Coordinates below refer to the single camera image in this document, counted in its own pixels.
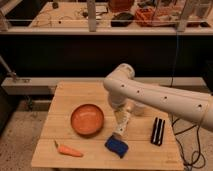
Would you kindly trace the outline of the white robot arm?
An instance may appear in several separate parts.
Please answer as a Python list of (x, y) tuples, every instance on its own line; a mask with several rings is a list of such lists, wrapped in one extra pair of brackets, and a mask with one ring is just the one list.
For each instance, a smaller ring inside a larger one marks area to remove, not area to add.
[(103, 81), (113, 108), (131, 99), (195, 123), (213, 132), (213, 96), (207, 93), (145, 84), (134, 80), (131, 65), (122, 63)]

